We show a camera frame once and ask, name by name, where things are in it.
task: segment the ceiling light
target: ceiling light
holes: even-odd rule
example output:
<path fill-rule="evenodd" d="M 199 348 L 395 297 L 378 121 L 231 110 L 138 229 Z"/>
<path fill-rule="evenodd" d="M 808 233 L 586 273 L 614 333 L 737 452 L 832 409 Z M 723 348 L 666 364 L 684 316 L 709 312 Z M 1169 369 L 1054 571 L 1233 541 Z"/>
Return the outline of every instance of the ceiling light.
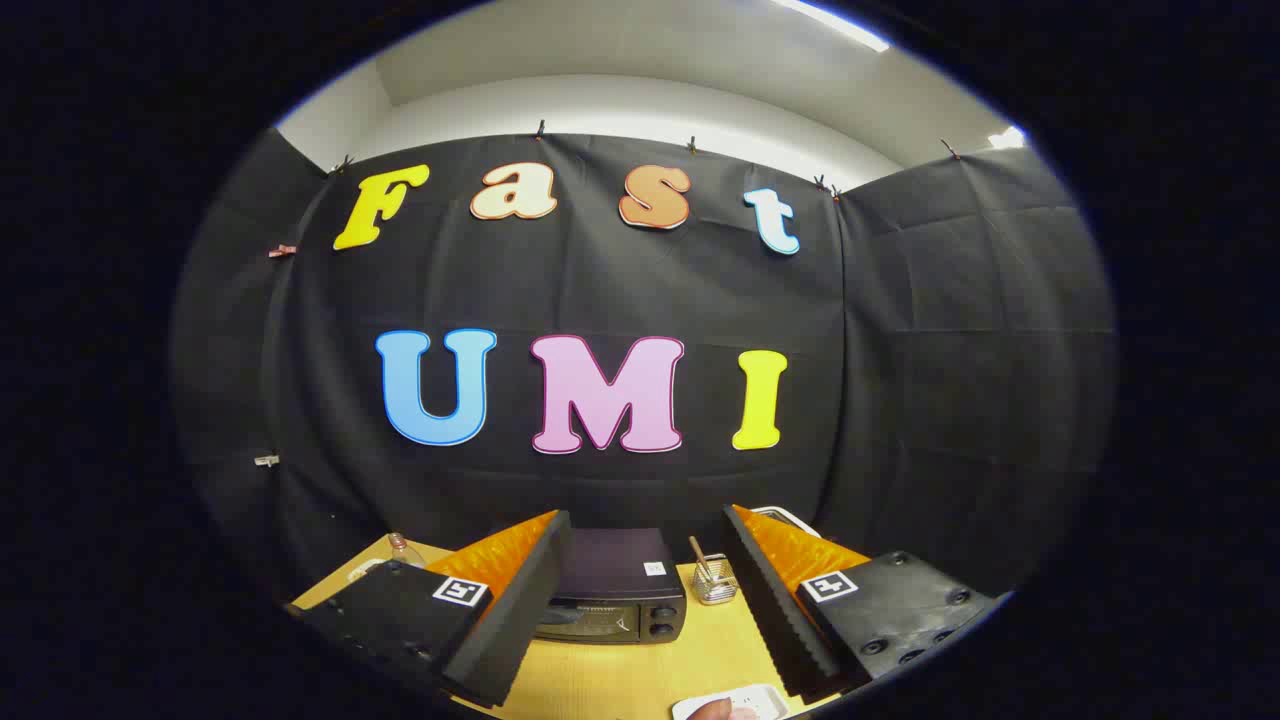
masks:
<path fill-rule="evenodd" d="M 996 150 L 1004 150 L 1005 147 L 1021 147 L 1027 145 L 1027 136 L 1023 131 L 1009 126 L 1009 129 L 1001 135 L 988 135 L 987 140 L 991 141 L 991 146 Z"/>
<path fill-rule="evenodd" d="M 867 32 L 865 29 L 855 26 L 849 20 L 842 20 L 826 10 L 819 10 L 813 5 L 805 5 L 804 3 L 797 3 L 796 0 L 773 0 L 773 1 L 777 3 L 778 5 L 782 5 L 783 8 L 790 8 L 797 13 L 804 13 L 805 15 L 809 15 L 810 18 L 818 20 L 819 23 L 835 29 L 836 32 L 840 32 L 845 36 L 856 40 L 858 42 L 861 42 L 863 45 L 870 47 L 877 53 L 883 53 L 888 50 L 888 42 L 884 42 L 876 35 Z"/>

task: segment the blue letter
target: blue letter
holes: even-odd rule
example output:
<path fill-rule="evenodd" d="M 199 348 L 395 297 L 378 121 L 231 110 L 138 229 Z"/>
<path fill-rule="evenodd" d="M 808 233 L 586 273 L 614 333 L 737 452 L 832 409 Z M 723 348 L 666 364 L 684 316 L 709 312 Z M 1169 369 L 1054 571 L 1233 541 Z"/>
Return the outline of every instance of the blue letter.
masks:
<path fill-rule="evenodd" d="M 742 195 L 748 205 L 755 205 L 755 225 L 760 228 L 760 237 L 769 250 L 783 255 L 795 255 L 800 250 L 800 241 L 795 236 L 787 234 L 782 227 L 782 218 L 791 217 L 791 206 L 778 201 L 778 193 L 772 190 L 753 190 Z"/>
<path fill-rule="evenodd" d="M 461 445 L 484 427 L 484 356 L 498 345 L 489 331 L 453 331 L 444 347 L 457 359 L 458 406 L 448 418 L 436 418 L 422 407 L 422 377 L 419 357 L 431 338 L 413 331 L 393 331 L 378 337 L 374 347 L 383 356 L 383 401 L 387 419 L 399 434 L 422 445 Z"/>

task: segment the white sticker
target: white sticker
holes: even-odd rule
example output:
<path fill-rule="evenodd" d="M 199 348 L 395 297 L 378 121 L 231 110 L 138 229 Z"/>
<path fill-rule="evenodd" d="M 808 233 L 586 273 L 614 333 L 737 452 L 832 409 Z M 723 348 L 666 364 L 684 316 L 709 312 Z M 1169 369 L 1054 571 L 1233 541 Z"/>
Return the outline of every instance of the white sticker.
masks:
<path fill-rule="evenodd" d="M 466 605 L 467 607 L 475 607 L 486 589 L 489 589 L 489 585 L 484 583 L 474 583 L 461 578 L 449 578 L 444 580 L 444 584 L 442 584 L 434 593 L 431 593 L 431 597 L 445 602 L 456 602 L 458 605 Z"/>
<path fill-rule="evenodd" d="M 360 564 L 360 566 L 358 566 L 358 568 L 356 568 L 356 569 L 355 569 L 355 570 L 352 570 L 351 573 L 347 573 L 347 582 L 348 582 L 348 583 L 355 583 L 355 582 L 356 582 L 356 580 L 358 580 L 358 579 L 360 579 L 360 578 L 361 578 L 361 577 L 362 577 L 362 575 L 364 575 L 364 574 L 365 574 L 365 573 L 366 573 L 366 571 L 367 571 L 367 570 L 369 570 L 370 568 L 372 568 L 374 565 L 378 565 L 379 562 L 384 562 L 384 560 L 383 560 L 381 557 L 374 557 L 372 560 L 365 560 L 364 562 L 361 562 L 361 564 Z"/>
<path fill-rule="evenodd" d="M 800 584 L 809 591 L 809 594 L 812 594 L 813 600 L 817 602 L 827 602 L 828 600 L 849 594 L 858 589 L 858 585 L 850 582 L 849 578 L 846 578 L 840 570 L 819 575 Z"/>

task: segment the letter m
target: letter m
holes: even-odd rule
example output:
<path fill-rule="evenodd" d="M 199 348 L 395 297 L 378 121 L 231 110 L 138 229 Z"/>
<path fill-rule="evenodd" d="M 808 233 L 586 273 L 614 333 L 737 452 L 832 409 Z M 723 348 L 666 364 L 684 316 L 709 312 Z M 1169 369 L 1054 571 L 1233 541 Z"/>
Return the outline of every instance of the letter m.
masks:
<path fill-rule="evenodd" d="M 572 429 L 573 411 L 591 436 L 591 445 L 604 450 L 631 411 L 631 428 L 622 447 L 631 452 L 676 450 L 681 434 L 675 427 L 672 389 L 676 361 L 685 346 L 669 337 L 643 337 L 627 351 L 613 382 L 604 378 L 586 341 L 577 336 L 547 336 L 530 348 L 543 363 L 543 432 L 534 436 L 534 448 L 549 455 L 576 452 L 582 438 Z"/>

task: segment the pen holder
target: pen holder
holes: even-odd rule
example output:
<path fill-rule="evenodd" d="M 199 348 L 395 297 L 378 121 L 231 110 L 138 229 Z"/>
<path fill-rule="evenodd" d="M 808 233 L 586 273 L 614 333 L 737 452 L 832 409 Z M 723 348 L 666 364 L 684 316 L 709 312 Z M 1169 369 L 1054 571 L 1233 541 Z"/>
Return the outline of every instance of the pen holder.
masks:
<path fill-rule="evenodd" d="M 719 605 L 733 600 L 737 594 L 737 580 L 733 578 L 733 569 L 730 568 L 728 559 L 723 553 L 708 555 L 707 568 L 710 577 L 703 571 L 701 565 L 694 565 L 694 594 L 703 605 Z"/>

